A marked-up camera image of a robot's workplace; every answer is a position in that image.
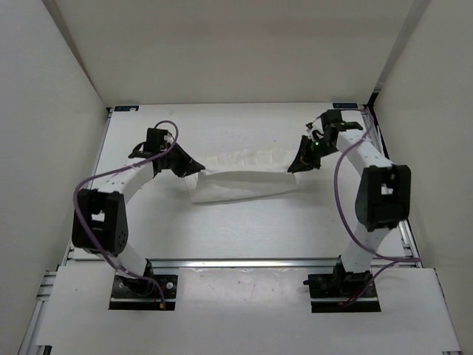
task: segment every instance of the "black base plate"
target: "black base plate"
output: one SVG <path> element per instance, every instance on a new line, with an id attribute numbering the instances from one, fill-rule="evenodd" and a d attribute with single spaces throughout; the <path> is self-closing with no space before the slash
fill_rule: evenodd
<path id="1" fill-rule="evenodd" d="M 140 296 L 130 291 L 118 275 L 113 279 L 112 294 L 110 295 L 109 309 L 139 310 L 139 311 L 173 311 L 176 308 L 177 275 L 153 275 L 161 286 L 166 298 L 166 307 L 161 308 L 159 292 L 153 291 L 146 296 Z"/>
<path id="2" fill-rule="evenodd" d="M 327 286 L 330 284 L 332 274 L 310 274 L 308 285 L 310 290 L 310 304 L 312 313 L 356 313 L 356 312 L 381 312 L 381 307 L 376 293 L 375 283 L 366 290 L 355 303 L 349 306 L 340 305 L 341 300 L 350 298 L 351 294 L 330 292 Z"/>

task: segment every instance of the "white cloth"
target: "white cloth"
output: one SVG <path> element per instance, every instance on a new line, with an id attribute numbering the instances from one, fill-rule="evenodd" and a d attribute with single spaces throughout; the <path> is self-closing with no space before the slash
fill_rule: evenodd
<path id="1" fill-rule="evenodd" d="M 296 152 L 235 152 L 197 161 L 205 170 L 185 177 L 192 203 L 257 198 L 297 190 L 299 179 L 288 174 Z"/>

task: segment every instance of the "white panel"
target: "white panel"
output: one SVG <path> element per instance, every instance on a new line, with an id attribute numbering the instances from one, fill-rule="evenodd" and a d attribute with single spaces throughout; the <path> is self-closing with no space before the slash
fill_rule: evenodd
<path id="1" fill-rule="evenodd" d="M 412 0 L 56 0 L 107 105 L 357 101 Z"/>
<path id="2" fill-rule="evenodd" d="M 113 271 L 59 269 L 38 335 L 62 354 L 441 355 L 459 346 L 431 269 L 377 281 L 381 313 L 312 314 L 304 269 L 181 269 L 175 311 L 109 311 Z"/>
<path id="3" fill-rule="evenodd" d="M 40 1 L 0 5 L 0 354 L 16 354 L 70 238 L 106 111 Z"/>
<path id="4" fill-rule="evenodd" d="M 193 158 L 242 149 L 296 151 L 307 122 L 331 104 L 149 105 L 136 112 L 114 112 L 98 171 L 120 167 L 158 121 L 172 119 L 179 144 Z M 360 112 L 346 121 L 364 125 Z M 337 257 L 350 237 L 333 196 L 333 171 L 339 153 L 322 159 L 322 168 L 300 174 L 299 190 L 286 195 L 235 203 L 193 205 L 186 183 L 164 171 L 126 206 L 129 242 L 149 258 Z M 341 202 L 355 228 L 355 196 L 360 177 L 346 160 L 341 165 Z M 380 252 L 403 256 L 399 230 Z M 81 250 L 76 258 L 90 258 Z"/>
<path id="5" fill-rule="evenodd" d="M 434 0 L 376 112 L 392 158 L 412 170 L 411 222 L 460 344 L 473 354 L 473 2 Z"/>

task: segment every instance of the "white tabletop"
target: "white tabletop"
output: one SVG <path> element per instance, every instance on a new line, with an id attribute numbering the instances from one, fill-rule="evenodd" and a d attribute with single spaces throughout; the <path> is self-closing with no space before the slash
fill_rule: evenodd
<path id="1" fill-rule="evenodd" d="M 359 354 L 459 351 L 435 271 L 396 268 L 379 313 L 312 314 L 303 268 L 179 270 L 175 311 L 109 311 L 113 270 L 59 268 L 38 345 L 51 355 Z"/>
<path id="2" fill-rule="evenodd" d="M 330 108 L 332 104 L 141 105 L 136 112 L 113 112 L 97 172 L 122 166 L 132 148 L 146 139 L 147 128 L 161 120 L 179 126 L 179 144 L 198 158 L 244 149 L 296 151 L 305 124 Z M 343 116 L 364 125 L 359 112 Z M 333 197 L 338 157 L 339 153 L 325 157 L 320 170 L 300 174 L 296 192 L 211 206 L 193 205 L 185 182 L 164 171 L 126 206 L 129 242 L 152 259 L 337 257 L 349 242 Z M 359 181 L 345 161 L 340 191 L 352 226 Z M 380 252 L 404 255 L 398 229 Z M 74 258 L 91 256 L 75 250 Z"/>

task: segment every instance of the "cable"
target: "cable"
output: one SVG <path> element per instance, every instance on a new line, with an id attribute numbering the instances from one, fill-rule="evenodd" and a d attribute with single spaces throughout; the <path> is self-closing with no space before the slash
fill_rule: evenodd
<path id="1" fill-rule="evenodd" d="M 365 110 L 365 109 L 341 109 L 341 111 L 359 111 L 359 112 L 363 112 L 366 115 L 368 115 L 368 117 L 370 118 L 370 120 L 372 122 L 374 122 L 374 119 L 371 115 L 371 112 L 369 112 L 368 110 Z M 360 242 L 358 240 L 358 238 L 355 236 L 355 234 L 351 230 L 350 226 L 348 225 L 347 218 L 345 217 L 345 213 L 343 212 L 343 209 L 341 207 L 340 192 L 339 192 L 339 188 L 338 188 L 338 174 L 340 172 L 341 162 L 343 161 L 343 159 L 348 155 L 348 153 L 352 149 L 359 146 L 365 140 L 365 138 L 368 136 L 368 134 L 370 133 L 373 126 L 374 126 L 374 124 L 372 124 L 370 127 L 368 127 L 366 132 L 361 136 L 361 138 L 356 143 L 352 144 L 350 147 L 348 147 L 348 149 L 346 149 L 344 152 L 341 153 L 340 158 L 337 160 L 337 163 L 336 163 L 336 166 L 335 166 L 335 172 L 333 174 L 333 191 L 334 191 L 334 195 L 335 195 L 335 203 L 336 203 L 336 207 L 337 207 L 337 210 L 338 210 L 338 214 L 340 215 L 340 219 L 341 219 L 345 229 L 347 230 L 347 233 L 349 234 L 349 236 L 353 240 L 353 242 L 357 246 L 362 248 L 363 250 L 367 251 L 368 253 L 371 253 L 371 254 L 373 254 L 376 257 L 379 257 L 381 259 L 391 261 L 391 263 L 389 263 L 389 264 L 383 266 L 381 269 L 379 269 L 379 271 L 376 272 L 376 274 L 370 279 L 370 281 L 368 281 L 368 283 L 361 290 L 355 292 L 355 294 L 353 296 L 351 296 L 351 298 L 349 298 L 347 301 L 345 301 L 343 303 L 344 306 L 352 305 L 354 302 L 356 302 L 356 300 L 358 300 L 358 298 L 360 298 L 363 295 L 363 293 L 370 287 L 373 280 L 382 271 L 386 270 L 387 268 L 389 268 L 391 266 L 394 266 L 395 264 L 402 263 L 402 262 L 418 263 L 418 262 L 421 261 L 421 259 L 418 258 L 418 257 L 386 257 L 384 255 L 379 254 L 377 251 L 366 247 L 362 242 Z"/>
<path id="2" fill-rule="evenodd" d="M 82 228 L 84 229 L 84 231 L 86 232 L 87 236 L 89 237 L 89 239 L 92 241 L 92 244 L 94 244 L 94 247 L 98 250 L 98 252 L 103 256 L 103 258 L 105 259 L 105 261 L 107 261 L 107 263 L 113 267 L 114 270 L 116 271 L 122 271 L 123 273 L 125 274 L 128 274 L 130 275 L 131 277 L 134 277 L 135 279 L 139 279 L 139 280 L 145 280 L 145 281 L 148 281 L 150 283 L 152 283 L 154 285 L 154 287 L 160 292 L 160 304 L 161 304 L 161 307 L 162 308 L 165 308 L 166 307 L 166 299 L 164 297 L 164 292 L 160 286 L 160 284 L 155 280 L 155 279 L 152 279 L 151 277 L 145 277 L 145 276 L 140 276 L 140 275 L 137 275 L 135 274 L 134 272 L 130 271 L 130 270 L 127 270 L 126 268 L 124 268 L 122 265 L 115 265 L 115 263 L 112 261 L 112 259 L 110 258 L 110 255 L 109 253 L 102 247 L 102 245 L 100 244 L 100 242 L 98 241 L 97 237 L 94 235 L 93 231 L 91 230 L 91 228 L 87 225 L 87 222 L 85 220 L 85 217 L 84 215 L 82 214 L 82 211 L 81 211 L 81 208 L 79 206 L 79 200 L 78 200 L 78 193 L 79 191 L 81 190 L 81 188 L 88 182 L 90 181 L 93 181 L 95 179 L 98 179 L 98 178 L 103 178 L 105 176 L 109 176 L 109 175 L 116 175 L 116 174 L 120 174 L 121 172 L 125 172 L 127 170 L 130 170 L 130 169 L 133 169 L 133 168 L 137 168 L 139 166 L 142 166 L 142 165 L 145 165 L 153 160 L 156 160 L 156 159 L 159 159 L 159 158 L 162 158 L 164 157 L 165 155 L 167 155 L 168 153 L 170 153 L 170 151 L 176 146 L 176 143 L 177 143 L 177 138 L 179 137 L 179 129 L 177 128 L 177 125 L 172 122 L 172 121 L 168 121 L 168 120 L 164 120 L 164 121 L 160 121 L 156 124 L 156 126 L 154 126 L 154 128 L 158 127 L 159 125 L 161 124 L 171 124 L 174 129 L 176 130 L 176 138 L 173 140 L 173 142 L 171 143 L 171 145 L 168 147 L 168 149 L 166 149 L 164 152 L 161 152 L 159 154 L 156 154 L 148 159 L 145 159 L 145 160 L 142 160 L 138 163 L 134 163 L 132 165 L 127 165 L 127 166 L 123 166 L 119 169 L 115 169 L 115 170 L 111 170 L 109 172 L 103 172 L 101 174 L 97 174 L 97 175 L 93 175 L 91 177 L 88 177 L 87 179 L 84 179 L 82 180 L 74 189 L 74 194 L 72 196 L 72 201 L 74 203 L 74 209 L 75 209 L 75 214 L 77 215 L 77 218 L 79 220 L 79 223 L 81 224 Z"/>

